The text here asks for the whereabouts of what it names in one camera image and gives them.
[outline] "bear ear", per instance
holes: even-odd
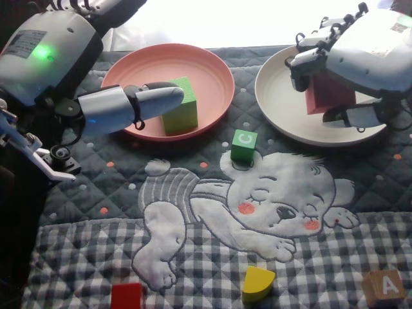
[[[230,151],[227,151],[221,156],[220,169],[227,176],[235,180],[237,177],[253,171],[261,162],[262,156],[257,151],[254,152],[253,161],[249,166],[232,161],[230,158]]]
[[[355,185],[347,179],[335,179],[336,196],[332,207],[348,205],[355,196]]]

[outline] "white plate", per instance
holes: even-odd
[[[285,59],[296,53],[294,46],[276,53],[264,63],[256,77],[257,103],[273,126],[295,140],[323,147],[357,144],[385,128],[383,124],[367,128],[363,133],[354,127],[330,128],[323,125],[323,114],[308,115],[305,95],[292,87],[290,70],[285,66]],[[369,99],[371,97],[356,92],[358,104]]]

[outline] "toy block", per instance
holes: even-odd
[[[253,159],[258,134],[243,130],[236,130],[232,141],[230,158],[249,164]]]
[[[196,96],[194,95],[189,79],[182,77],[180,79],[170,80],[170,82],[181,87],[185,96],[178,108],[162,115],[166,135],[176,134],[198,126]]]
[[[249,266],[242,290],[243,302],[253,303],[265,298],[272,288],[275,276],[276,274],[269,270]]]
[[[398,270],[377,270],[366,275],[362,282],[370,308],[396,306],[406,297]]]
[[[113,285],[111,309],[143,309],[144,289],[140,283]]]
[[[308,115],[324,113],[337,106],[356,104],[354,90],[331,78],[326,71],[311,77],[305,95]]]

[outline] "quilted mat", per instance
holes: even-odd
[[[244,308],[249,265],[276,273],[254,308],[365,308],[363,277],[386,269],[407,291],[400,308],[412,307],[412,130],[347,149],[285,137],[254,96],[260,67],[282,48],[212,50],[236,93],[196,138],[117,133],[72,147],[82,172],[48,195],[23,308],[110,308],[111,286],[129,282],[146,287],[146,308]],[[79,93],[125,54],[103,53]],[[258,134],[248,168],[230,160],[236,129]]]

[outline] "sleeping bear embroidery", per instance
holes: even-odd
[[[356,215],[343,208],[353,199],[353,183],[333,179],[321,160],[297,154],[254,153],[249,168],[237,166],[230,151],[220,160],[232,181],[199,179],[170,163],[148,163],[139,192],[150,241],[136,253],[133,268],[154,291],[176,283],[170,261],[183,247],[186,225],[202,222],[224,245],[287,262],[294,238],[313,236],[323,225],[352,229]]]

